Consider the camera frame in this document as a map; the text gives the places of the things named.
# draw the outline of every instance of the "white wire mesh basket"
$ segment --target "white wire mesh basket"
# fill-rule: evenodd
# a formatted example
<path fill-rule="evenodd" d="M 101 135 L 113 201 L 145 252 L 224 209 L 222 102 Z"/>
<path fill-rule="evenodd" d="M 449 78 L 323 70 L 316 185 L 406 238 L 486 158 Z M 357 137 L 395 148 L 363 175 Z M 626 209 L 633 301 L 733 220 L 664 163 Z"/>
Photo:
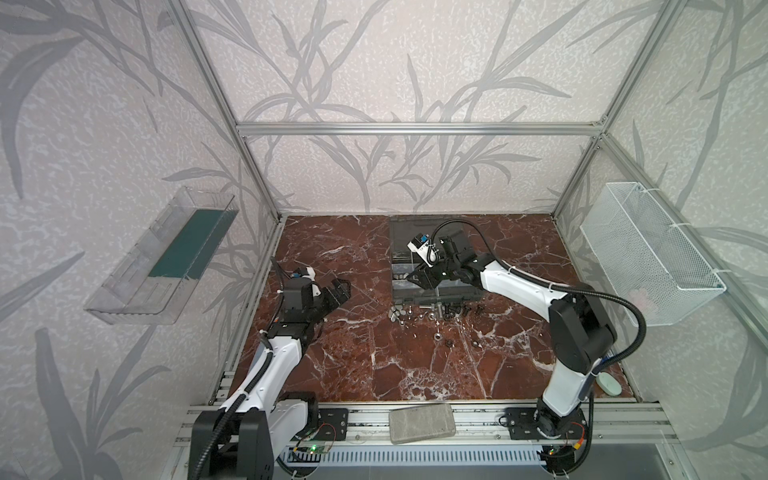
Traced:
<path fill-rule="evenodd" d="M 677 323 L 726 289 L 680 225 L 637 182 L 605 184 L 581 232 L 616 294 L 634 303 L 649 326 Z"/>

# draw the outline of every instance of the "mounting plate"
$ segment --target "mounting plate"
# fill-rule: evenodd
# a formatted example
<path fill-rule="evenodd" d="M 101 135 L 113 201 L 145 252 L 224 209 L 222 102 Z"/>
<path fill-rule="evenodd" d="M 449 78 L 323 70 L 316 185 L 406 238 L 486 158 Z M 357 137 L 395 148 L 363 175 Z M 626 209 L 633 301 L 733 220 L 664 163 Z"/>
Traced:
<path fill-rule="evenodd" d="M 509 438 L 511 440 L 541 440 L 546 438 L 536 429 L 535 412 L 535 407 L 511 407 L 504 409 L 504 416 L 502 418 L 506 419 L 506 425 L 503 422 L 502 425 L 506 426 L 509 430 Z M 581 409 L 578 409 L 578 420 L 575 420 L 575 422 L 581 422 L 582 425 L 586 425 L 584 413 Z M 568 427 L 566 433 L 570 439 L 581 437 L 581 429 L 573 424 Z"/>

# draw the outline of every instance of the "wall-mounted plastic bin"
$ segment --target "wall-mounted plastic bin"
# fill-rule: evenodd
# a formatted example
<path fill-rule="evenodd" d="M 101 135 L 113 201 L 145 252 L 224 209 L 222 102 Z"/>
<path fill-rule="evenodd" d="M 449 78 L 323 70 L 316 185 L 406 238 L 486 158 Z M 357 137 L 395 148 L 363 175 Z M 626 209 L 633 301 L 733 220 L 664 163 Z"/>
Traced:
<path fill-rule="evenodd" d="M 182 187 L 85 305 L 106 323 L 170 325 L 239 209 L 234 195 Z"/>

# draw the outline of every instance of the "red marble surface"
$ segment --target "red marble surface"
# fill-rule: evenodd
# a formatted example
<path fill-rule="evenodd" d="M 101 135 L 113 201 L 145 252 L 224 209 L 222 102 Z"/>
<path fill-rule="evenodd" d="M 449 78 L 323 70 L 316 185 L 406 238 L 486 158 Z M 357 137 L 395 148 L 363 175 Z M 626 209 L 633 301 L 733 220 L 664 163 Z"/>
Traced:
<path fill-rule="evenodd" d="M 547 215 L 467 216 L 484 231 L 496 253 L 553 281 L 577 281 Z M 473 246 L 480 237 L 466 228 Z M 392 305 L 389 218 L 291 217 L 276 257 L 283 268 L 312 266 L 321 286 L 334 277 L 352 283 L 352 298 L 328 316 L 323 334 L 291 372 L 285 390 L 309 390 L 324 402 L 410 399 L 534 399 L 554 367 L 547 323 L 499 295 L 486 294 L 471 312 L 451 321 L 427 313 L 404 325 L 390 322 Z M 273 273 L 249 332 L 232 391 L 253 361 L 258 332 L 277 302 Z M 442 338 L 435 340 L 435 333 Z M 621 369 L 608 370 L 631 396 Z"/>

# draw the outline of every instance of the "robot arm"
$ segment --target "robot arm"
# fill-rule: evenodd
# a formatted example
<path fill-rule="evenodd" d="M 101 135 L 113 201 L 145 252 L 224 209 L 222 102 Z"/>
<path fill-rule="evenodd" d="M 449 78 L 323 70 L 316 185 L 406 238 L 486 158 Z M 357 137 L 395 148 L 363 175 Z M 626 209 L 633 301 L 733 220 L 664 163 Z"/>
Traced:
<path fill-rule="evenodd" d="M 277 275 L 286 275 L 277 267 Z M 299 268 L 285 280 L 273 321 L 262 331 L 259 348 L 245 380 L 217 411 L 202 412 L 192 428 L 188 478 L 214 475 L 225 468 L 218 445 L 232 435 L 237 443 L 237 475 L 248 480 L 272 478 L 277 456 L 295 435 L 317 430 L 314 393 L 287 392 L 288 375 L 315 339 L 315 327 L 351 295 L 349 282 L 334 279 L 320 288 L 312 268 Z"/>
<path fill-rule="evenodd" d="M 443 280 L 461 280 L 514 300 L 549 322 L 557 359 L 547 389 L 538 401 L 537 423 L 544 437 L 558 437 L 585 400 L 594 380 L 592 370 L 616 340 L 600 300 L 553 290 L 553 285 L 560 284 L 530 273 L 512 273 L 491 255 L 478 255 L 462 231 L 441 237 L 439 247 L 431 242 L 426 235 L 420 235 L 409 243 L 409 249 L 424 261 L 408 276 L 409 281 L 431 290 Z M 579 287 L 590 288 L 584 284 Z"/>

